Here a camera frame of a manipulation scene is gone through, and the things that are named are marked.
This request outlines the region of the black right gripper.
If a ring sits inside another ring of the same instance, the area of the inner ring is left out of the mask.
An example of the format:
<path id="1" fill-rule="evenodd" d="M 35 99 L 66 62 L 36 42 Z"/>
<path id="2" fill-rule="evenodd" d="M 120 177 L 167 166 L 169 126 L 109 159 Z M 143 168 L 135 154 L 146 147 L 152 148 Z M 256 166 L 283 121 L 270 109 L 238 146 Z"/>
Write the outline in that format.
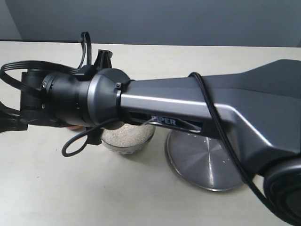
<path id="1" fill-rule="evenodd" d="M 59 72 L 44 71 L 40 69 L 29 69 L 22 73 L 21 82 L 46 94 L 51 82 Z M 33 97 L 26 92 L 21 92 L 20 112 L 22 122 L 28 125 L 61 127 L 61 122 L 49 110 L 48 97 Z"/>

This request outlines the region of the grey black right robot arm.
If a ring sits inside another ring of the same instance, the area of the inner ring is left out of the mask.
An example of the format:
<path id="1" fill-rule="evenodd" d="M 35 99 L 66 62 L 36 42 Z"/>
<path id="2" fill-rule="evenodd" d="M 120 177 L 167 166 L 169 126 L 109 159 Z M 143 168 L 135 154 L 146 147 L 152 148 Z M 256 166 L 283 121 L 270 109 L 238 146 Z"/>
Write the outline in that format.
<path id="1" fill-rule="evenodd" d="M 22 65 L 27 124 L 102 128 L 145 122 L 217 138 L 273 214 L 301 223 L 301 63 L 281 59 L 226 75 L 135 81 L 101 62 L 81 69 L 42 61 Z"/>

